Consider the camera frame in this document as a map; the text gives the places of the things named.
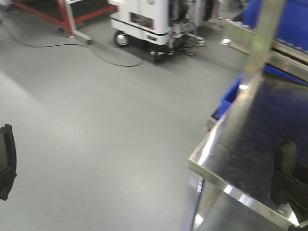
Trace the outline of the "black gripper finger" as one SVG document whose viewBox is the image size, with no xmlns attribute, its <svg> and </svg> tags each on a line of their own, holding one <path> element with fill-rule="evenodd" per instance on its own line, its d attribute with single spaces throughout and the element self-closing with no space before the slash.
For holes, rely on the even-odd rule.
<svg viewBox="0 0 308 231">
<path fill-rule="evenodd" d="M 291 175 L 273 172 L 273 203 L 289 204 L 298 223 L 308 219 L 308 185 Z"/>
</svg>

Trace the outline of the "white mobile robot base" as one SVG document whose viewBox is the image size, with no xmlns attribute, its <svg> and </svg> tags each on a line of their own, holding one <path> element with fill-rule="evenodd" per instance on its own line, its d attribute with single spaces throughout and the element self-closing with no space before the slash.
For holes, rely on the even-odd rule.
<svg viewBox="0 0 308 231">
<path fill-rule="evenodd" d="M 153 63 L 177 50 L 192 56 L 193 47 L 205 46 L 205 39 L 197 30 L 206 21 L 217 17 L 217 0 L 110 0 L 117 7 L 110 16 L 116 30 L 114 43 L 124 48 L 131 39 L 139 39 L 151 46 Z"/>
</svg>

